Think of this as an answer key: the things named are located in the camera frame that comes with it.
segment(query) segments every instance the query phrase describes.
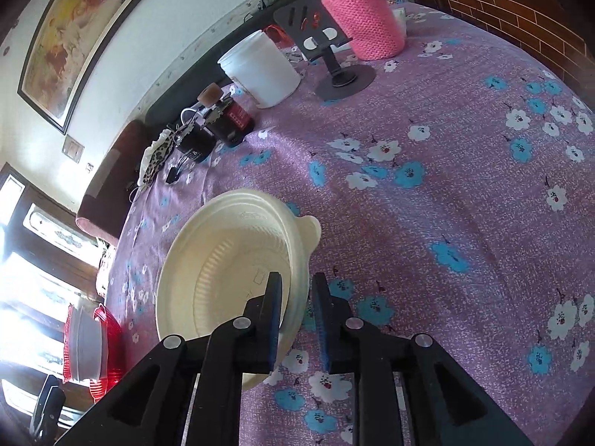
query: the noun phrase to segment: cork lid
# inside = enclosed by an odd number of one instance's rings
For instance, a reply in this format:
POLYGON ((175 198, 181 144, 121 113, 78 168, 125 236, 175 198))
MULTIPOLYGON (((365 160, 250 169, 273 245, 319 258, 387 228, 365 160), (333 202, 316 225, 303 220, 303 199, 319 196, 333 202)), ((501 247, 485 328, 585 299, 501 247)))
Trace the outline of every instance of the cork lid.
POLYGON ((217 84, 211 84, 206 89, 204 89, 200 96, 198 96, 198 102, 200 102, 205 107, 212 107, 214 106, 219 99, 223 96, 223 91, 221 87, 217 84))

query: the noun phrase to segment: beige plastic bowl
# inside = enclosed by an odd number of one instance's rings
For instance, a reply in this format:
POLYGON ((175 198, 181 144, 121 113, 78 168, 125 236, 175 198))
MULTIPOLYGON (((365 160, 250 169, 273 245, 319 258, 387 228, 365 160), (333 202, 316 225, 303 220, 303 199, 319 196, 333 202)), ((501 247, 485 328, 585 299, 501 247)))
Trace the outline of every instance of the beige plastic bowl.
MULTIPOLYGON (((275 197, 239 189, 198 210, 173 242, 157 286, 160 340, 209 335, 242 315, 246 301, 263 295, 269 272, 283 279, 277 362, 291 348, 308 300, 310 255, 320 240, 313 216, 295 217, 275 197)), ((244 374, 244 390, 266 375, 244 374)))

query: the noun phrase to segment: painting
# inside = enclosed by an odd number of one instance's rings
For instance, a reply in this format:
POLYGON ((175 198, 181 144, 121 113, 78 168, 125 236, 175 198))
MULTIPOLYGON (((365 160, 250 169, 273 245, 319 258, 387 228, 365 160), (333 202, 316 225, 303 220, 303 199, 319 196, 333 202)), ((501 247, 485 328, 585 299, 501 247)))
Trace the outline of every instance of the painting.
POLYGON ((45 9, 18 92, 62 133, 102 50, 138 1, 51 0, 45 9))

